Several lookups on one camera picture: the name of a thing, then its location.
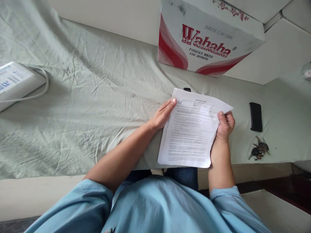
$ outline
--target smartphone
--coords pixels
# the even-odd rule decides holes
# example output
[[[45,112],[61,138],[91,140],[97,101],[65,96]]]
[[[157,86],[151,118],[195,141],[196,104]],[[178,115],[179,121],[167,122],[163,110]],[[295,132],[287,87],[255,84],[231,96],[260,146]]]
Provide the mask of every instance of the smartphone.
[[[251,130],[262,132],[262,118],[261,118],[261,105],[257,103],[249,103],[250,105],[250,118],[251,118]]]

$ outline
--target white cable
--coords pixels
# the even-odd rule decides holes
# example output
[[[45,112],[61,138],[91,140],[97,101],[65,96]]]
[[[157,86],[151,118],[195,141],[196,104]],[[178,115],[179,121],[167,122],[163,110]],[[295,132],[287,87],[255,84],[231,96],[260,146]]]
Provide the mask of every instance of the white cable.
[[[48,73],[44,69],[42,69],[42,68],[32,67],[32,66],[28,66],[28,67],[33,69],[33,70],[41,70],[44,73],[44,76],[45,76],[45,79],[46,79],[44,90],[41,93],[37,94],[37,95],[33,95],[33,96],[21,98],[21,99],[15,99],[15,100],[4,100],[4,101],[0,101],[0,103],[16,102],[16,101],[34,99],[34,98],[43,96],[48,91],[48,89],[49,89],[49,82],[50,82]]]

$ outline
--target sheet of paper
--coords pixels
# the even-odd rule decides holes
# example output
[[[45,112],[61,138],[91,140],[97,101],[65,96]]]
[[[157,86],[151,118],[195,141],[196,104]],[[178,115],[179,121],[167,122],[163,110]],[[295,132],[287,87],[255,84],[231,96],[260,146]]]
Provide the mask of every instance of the sheet of paper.
[[[163,129],[158,163],[208,168],[210,151],[220,125],[217,112],[230,105],[211,96],[174,88],[177,105]]]

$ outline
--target bed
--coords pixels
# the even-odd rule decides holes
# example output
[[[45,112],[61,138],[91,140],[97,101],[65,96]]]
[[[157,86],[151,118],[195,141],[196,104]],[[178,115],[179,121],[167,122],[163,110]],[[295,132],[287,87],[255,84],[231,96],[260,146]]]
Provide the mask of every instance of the bed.
[[[0,1],[0,15],[0,64],[41,67],[51,77],[47,94],[0,113],[0,179],[85,174],[174,87],[234,107],[233,164],[311,159],[311,83],[299,71],[259,85],[180,70],[159,64],[156,46],[64,20],[46,0]],[[250,102],[262,105],[262,133],[250,130]],[[136,169],[168,167],[157,163],[161,136]],[[270,146],[261,161],[248,160],[255,136]]]

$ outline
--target keys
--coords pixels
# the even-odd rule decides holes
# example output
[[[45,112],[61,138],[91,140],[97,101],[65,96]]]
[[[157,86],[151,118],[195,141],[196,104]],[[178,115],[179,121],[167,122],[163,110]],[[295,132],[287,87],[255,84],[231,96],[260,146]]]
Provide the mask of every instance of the keys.
[[[261,154],[261,152],[260,152],[260,150],[257,148],[257,147],[254,147],[253,149],[252,149],[252,152],[251,152],[251,155],[248,157],[248,159],[250,160],[250,158],[252,157],[252,156],[260,156],[260,154]]]
[[[265,142],[265,139],[262,138],[263,142],[260,140],[260,138],[258,136],[256,136],[257,141],[258,141],[258,145],[254,144],[259,150],[261,150],[264,153],[267,153],[268,155],[270,155],[269,153],[269,146],[267,145],[267,143]]]
[[[257,141],[258,141],[258,145],[253,143],[253,145],[256,146],[256,147],[254,147],[252,149],[251,155],[248,157],[249,160],[250,160],[250,158],[252,156],[256,157],[255,160],[260,160],[260,159],[262,159],[262,157],[264,156],[265,153],[270,155],[270,153],[269,153],[269,146],[265,142],[265,139],[262,138],[263,141],[261,141],[258,136],[256,136],[256,138],[257,138]]]

